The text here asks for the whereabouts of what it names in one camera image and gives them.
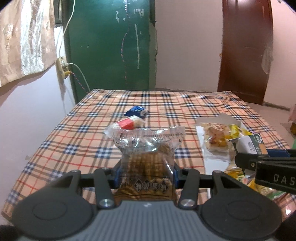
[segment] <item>transparent plastic bag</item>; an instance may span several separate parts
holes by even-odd
[[[239,182],[247,185],[248,179],[244,175],[244,172],[240,167],[237,167],[234,162],[231,162],[227,169],[224,171],[227,175],[233,177],[234,179],[238,180]]]
[[[210,151],[229,152],[231,147],[229,140],[252,134],[234,124],[203,123],[201,126],[205,131],[204,145]]]
[[[279,197],[282,197],[283,195],[285,195],[286,193],[283,191],[279,191],[279,190],[275,190],[269,187],[265,187],[265,186],[261,186],[259,184],[255,183],[255,179],[252,179],[249,183],[248,183],[248,187],[259,192],[260,194],[262,194],[263,196],[268,197],[271,200],[277,199]]]
[[[174,186],[174,153],[185,136],[184,127],[164,130],[117,130],[113,142],[122,152],[120,186],[115,191],[121,200],[177,200]]]

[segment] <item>tiled floor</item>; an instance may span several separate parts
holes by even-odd
[[[273,126],[273,128],[288,143],[290,147],[293,146],[295,136],[290,131],[292,122],[288,122],[289,111],[251,103],[247,104],[256,112],[258,112],[258,114],[261,115],[263,119],[265,119],[271,126]]]

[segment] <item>plaid blanket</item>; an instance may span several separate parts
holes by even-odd
[[[202,152],[195,130],[195,118],[213,117],[224,112],[260,133],[267,148],[288,148],[287,143],[259,114],[230,91],[188,93],[161,91],[116,91],[95,89],[82,99],[40,145],[25,166],[11,193],[2,215],[11,218],[15,204],[31,193],[73,169],[92,173],[98,167],[113,167],[121,158],[120,151],[103,134],[106,126],[119,121],[123,114],[140,105],[150,110],[146,127],[164,129],[184,126],[185,140],[175,152],[180,167],[193,167],[204,173]],[[86,188],[83,197],[95,202],[93,188]],[[198,202],[207,200],[202,190]],[[276,201],[283,219],[296,209],[290,194]]]

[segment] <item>yellow snack package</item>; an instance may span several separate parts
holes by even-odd
[[[227,175],[238,180],[239,182],[247,185],[248,179],[244,175],[244,172],[240,167],[237,167],[234,163],[231,163],[228,168],[224,171]]]
[[[243,128],[241,128],[241,133],[242,133],[242,135],[244,135],[244,136],[250,136],[250,135],[253,134],[253,133],[251,133],[251,132],[249,132],[248,130],[243,129]]]
[[[249,184],[248,187],[255,190],[256,192],[262,194],[263,196],[268,197],[269,199],[273,200],[276,199],[278,197],[281,197],[282,195],[285,195],[285,192],[282,191],[278,191],[269,187],[265,187],[265,186],[261,186],[259,184],[255,183],[255,179],[252,179]]]
[[[231,140],[239,137],[239,127],[237,125],[228,125],[229,131],[225,133],[225,139]]]

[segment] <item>blue wrapper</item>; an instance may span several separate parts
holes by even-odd
[[[125,116],[132,116],[132,115],[136,115],[142,119],[145,118],[145,115],[149,112],[149,110],[147,110],[146,108],[144,107],[141,107],[141,106],[134,106],[132,107],[130,110],[128,110],[124,115]]]

